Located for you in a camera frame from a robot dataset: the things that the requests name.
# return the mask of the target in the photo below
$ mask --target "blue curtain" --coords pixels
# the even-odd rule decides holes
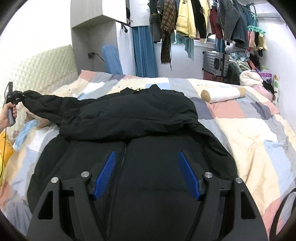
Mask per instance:
[[[136,75],[138,77],[158,77],[155,47],[149,26],[133,27],[133,48],[135,52]]]

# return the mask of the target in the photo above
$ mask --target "pastel bedsheet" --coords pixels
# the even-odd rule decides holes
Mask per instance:
[[[281,201],[295,188],[296,135],[279,110],[253,88],[245,87],[247,94],[243,98],[208,104],[200,99],[203,89],[230,85],[197,79],[138,78],[82,71],[77,81],[62,87],[60,96],[96,99],[126,87],[143,89],[153,84],[183,92],[193,101],[199,121],[234,157],[239,176],[248,186],[269,233]],[[23,233],[31,217],[27,207],[31,175],[42,150],[58,133],[54,124],[34,128],[5,169],[0,208]],[[282,212],[278,231],[288,220],[292,204],[291,198]]]

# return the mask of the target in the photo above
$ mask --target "yellow pillow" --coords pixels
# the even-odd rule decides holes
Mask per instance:
[[[3,169],[2,169],[2,165],[3,165],[3,162],[2,162],[2,157],[0,157],[0,187],[2,186],[2,179],[3,179],[3,173],[4,173],[4,170],[5,170],[5,165],[3,165]]]
[[[11,155],[13,153],[15,153],[15,150],[13,149],[11,143],[9,142],[9,140],[7,139],[7,136],[6,136],[5,152],[4,152],[4,156],[3,156],[4,140],[5,140],[5,131],[3,131],[0,134],[0,154],[1,154],[1,158],[4,160],[4,165],[6,166]]]
[[[2,186],[2,178],[3,178],[5,166],[7,165],[7,162],[9,160],[9,158],[11,157],[11,155],[13,153],[15,153],[15,150],[11,146],[11,143],[7,139],[7,136],[6,136],[6,141],[5,142],[4,141],[5,141],[5,131],[3,131],[0,134],[0,174],[1,174],[1,170],[3,168],[2,175],[0,176],[0,187]]]

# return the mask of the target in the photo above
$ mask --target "black coat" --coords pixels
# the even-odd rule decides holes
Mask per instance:
[[[237,176],[234,159],[199,123],[183,93],[153,85],[82,101],[34,91],[24,95],[25,107],[60,127],[32,176],[31,211],[51,178],[91,172],[114,151],[116,171],[104,195],[92,200],[106,235],[110,240],[185,240],[199,202],[189,195],[178,153],[219,178]]]
[[[199,0],[192,0],[192,8],[193,8],[193,15],[194,15],[194,22],[196,31],[200,33],[201,39],[207,38],[207,26],[205,16],[203,14],[203,9],[200,4]]]

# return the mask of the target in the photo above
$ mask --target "yellow hoodie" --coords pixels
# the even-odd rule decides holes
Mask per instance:
[[[200,5],[202,6],[203,8],[203,14],[204,14],[204,17],[205,17],[205,24],[206,24],[206,27],[208,25],[208,18],[210,16],[210,13],[211,13],[211,9],[209,7],[209,4],[207,2],[207,0],[200,0]]]
[[[189,38],[196,38],[196,28],[191,0],[180,1],[176,26],[176,31],[189,36]]]

